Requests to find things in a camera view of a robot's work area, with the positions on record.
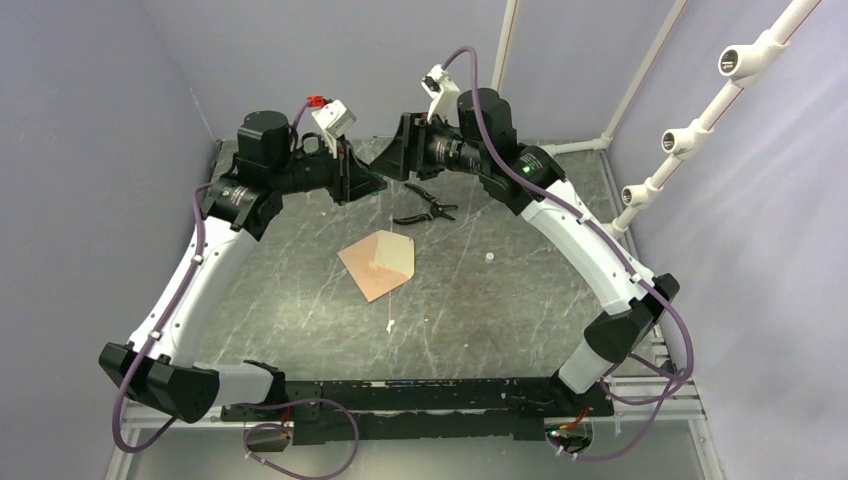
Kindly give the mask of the brown paper envelope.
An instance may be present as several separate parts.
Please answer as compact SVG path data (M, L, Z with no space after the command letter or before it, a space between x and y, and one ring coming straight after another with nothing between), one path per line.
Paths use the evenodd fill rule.
M338 257L368 302L401 286L415 274L414 240L386 230L340 250Z

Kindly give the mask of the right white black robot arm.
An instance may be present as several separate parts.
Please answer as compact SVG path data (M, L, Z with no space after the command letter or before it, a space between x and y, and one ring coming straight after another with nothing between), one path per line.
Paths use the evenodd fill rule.
M606 233L550 154L519 142L511 105L496 91L466 91L457 110L458 126L425 113L402 114L370 169L396 181L428 180L443 171L472 174L581 274L603 311L553 374L550 391L555 409L574 415L588 404L589 390L657 323L679 285L672 275L642 266Z

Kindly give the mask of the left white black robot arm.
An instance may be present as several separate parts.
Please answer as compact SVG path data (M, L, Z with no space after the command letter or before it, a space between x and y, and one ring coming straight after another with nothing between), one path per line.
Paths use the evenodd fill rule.
M264 420L285 411L281 370L251 360L206 365L197 357L222 295L285 196L325 190L344 205L386 186L347 140L353 114L332 103L313 119L318 146L309 152L284 114L248 114L228 169L193 195L195 231L165 290L127 341L108 343L100 354L101 368L119 389L115 423L130 400L186 423L230 405L249 407Z

